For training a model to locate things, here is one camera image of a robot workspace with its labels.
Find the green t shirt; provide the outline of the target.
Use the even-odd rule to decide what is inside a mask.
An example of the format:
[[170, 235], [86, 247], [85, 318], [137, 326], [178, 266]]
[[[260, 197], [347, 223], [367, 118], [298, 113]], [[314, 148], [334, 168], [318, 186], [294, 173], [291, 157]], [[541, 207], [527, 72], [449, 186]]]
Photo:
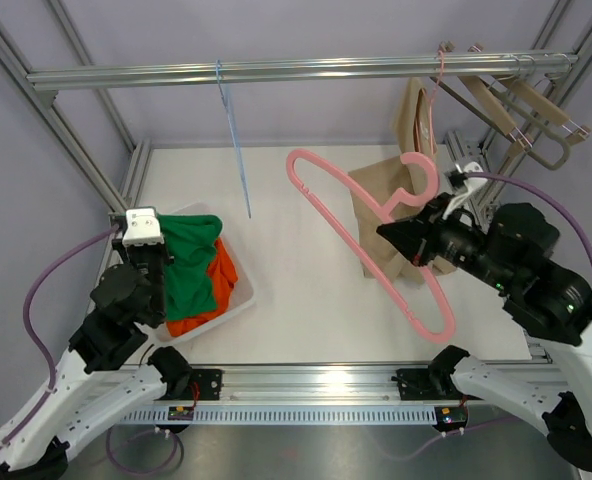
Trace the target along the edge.
[[167, 320], [177, 322], [214, 310], [208, 269], [217, 255], [222, 221], [211, 214], [161, 215], [161, 232], [173, 257], [165, 267]]

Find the orange t shirt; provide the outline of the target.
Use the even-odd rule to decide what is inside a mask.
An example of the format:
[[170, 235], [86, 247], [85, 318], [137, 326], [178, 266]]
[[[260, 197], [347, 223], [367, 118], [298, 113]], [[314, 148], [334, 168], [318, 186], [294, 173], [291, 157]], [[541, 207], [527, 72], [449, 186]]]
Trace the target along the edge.
[[172, 337], [180, 337], [211, 322], [222, 316], [229, 308], [232, 293], [238, 282], [238, 275], [222, 239], [217, 238], [214, 246], [217, 253], [207, 269], [207, 275], [212, 282], [212, 297], [217, 307], [212, 311], [201, 312], [194, 317], [168, 322], [167, 329]]

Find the beige t shirt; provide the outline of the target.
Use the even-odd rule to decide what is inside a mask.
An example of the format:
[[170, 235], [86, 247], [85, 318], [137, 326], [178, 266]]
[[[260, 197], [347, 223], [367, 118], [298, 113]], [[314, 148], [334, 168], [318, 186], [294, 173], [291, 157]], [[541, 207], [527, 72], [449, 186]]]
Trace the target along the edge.
[[[419, 152], [430, 155], [425, 139], [427, 100], [429, 95], [418, 78], [407, 81], [402, 101], [394, 119], [393, 130], [401, 153]], [[384, 204], [402, 187], [418, 195], [425, 189], [424, 172], [416, 165], [404, 165], [398, 154], [393, 157], [353, 170], [349, 176], [363, 187], [379, 204]], [[379, 218], [355, 194], [351, 196], [358, 225], [359, 244], [372, 261], [391, 281], [405, 279], [418, 285], [425, 283], [420, 271], [410, 264], [391, 244], [380, 237], [376, 228]]]

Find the pink hanger with beige shirt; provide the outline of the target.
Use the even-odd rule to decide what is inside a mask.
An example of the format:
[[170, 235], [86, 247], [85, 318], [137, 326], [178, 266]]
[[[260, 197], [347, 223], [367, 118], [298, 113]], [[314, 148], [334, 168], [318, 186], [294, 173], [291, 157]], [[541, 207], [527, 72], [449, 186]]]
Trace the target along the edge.
[[430, 155], [434, 157], [436, 155], [437, 145], [435, 141], [435, 134], [434, 134], [434, 116], [433, 116], [433, 107], [434, 103], [438, 94], [438, 89], [442, 83], [444, 72], [445, 72], [445, 50], [442, 47], [439, 47], [437, 50], [437, 58], [440, 60], [440, 66], [438, 70], [438, 74], [435, 77], [434, 87], [431, 91], [431, 94], [427, 100], [427, 125], [425, 128], [425, 132], [420, 130], [420, 133], [425, 133], [425, 139], [428, 142]]

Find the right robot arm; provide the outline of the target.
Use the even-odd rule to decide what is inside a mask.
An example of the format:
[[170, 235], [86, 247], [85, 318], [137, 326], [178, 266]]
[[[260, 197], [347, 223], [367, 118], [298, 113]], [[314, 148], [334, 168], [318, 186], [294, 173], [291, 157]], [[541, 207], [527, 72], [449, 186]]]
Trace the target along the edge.
[[555, 263], [560, 233], [529, 203], [507, 204], [488, 230], [447, 211], [441, 194], [417, 215], [378, 226], [378, 234], [415, 266], [442, 257], [494, 288], [503, 310], [538, 340], [565, 378], [567, 390], [540, 390], [449, 345], [428, 366], [440, 397], [457, 392], [491, 403], [542, 433], [564, 460], [592, 472], [592, 289]]

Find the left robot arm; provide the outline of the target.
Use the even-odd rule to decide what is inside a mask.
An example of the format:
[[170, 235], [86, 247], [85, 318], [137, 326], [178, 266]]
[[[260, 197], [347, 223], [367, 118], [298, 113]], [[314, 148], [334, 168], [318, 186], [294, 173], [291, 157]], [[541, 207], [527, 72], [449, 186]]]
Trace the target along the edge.
[[90, 297], [94, 309], [69, 340], [47, 381], [0, 426], [0, 479], [59, 479], [97, 437], [130, 411], [159, 399], [178, 399], [192, 368], [173, 347], [156, 349], [137, 370], [95, 400], [110, 379], [146, 343], [143, 326], [165, 319], [164, 269], [172, 259], [164, 240], [123, 238], [112, 243], [122, 263], [108, 268]]

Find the light blue wire hanger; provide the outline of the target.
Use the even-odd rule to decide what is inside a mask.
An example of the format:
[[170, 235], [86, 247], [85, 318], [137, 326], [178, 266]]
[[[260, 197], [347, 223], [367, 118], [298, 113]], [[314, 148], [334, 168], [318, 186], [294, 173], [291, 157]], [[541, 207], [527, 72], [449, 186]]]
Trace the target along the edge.
[[226, 118], [227, 118], [227, 124], [228, 124], [228, 129], [230, 132], [231, 143], [234, 148], [237, 170], [238, 170], [242, 193], [243, 193], [243, 198], [244, 198], [244, 202], [245, 202], [245, 211], [246, 211], [247, 217], [249, 219], [251, 219], [252, 218], [252, 208], [251, 208], [251, 201], [250, 201], [250, 196], [249, 196], [249, 187], [248, 187], [248, 182], [247, 182], [247, 176], [246, 176], [246, 171], [245, 171], [245, 163], [244, 163], [244, 158], [243, 158], [242, 149], [241, 149], [241, 145], [240, 145], [240, 140], [239, 140], [239, 135], [238, 135], [236, 119], [235, 119], [235, 115], [234, 115], [231, 94], [230, 94], [229, 87], [224, 82], [223, 65], [220, 60], [217, 60], [215, 63], [215, 77], [216, 77], [217, 87], [218, 87], [220, 98], [221, 98], [221, 103], [222, 103], [222, 106], [224, 108]]

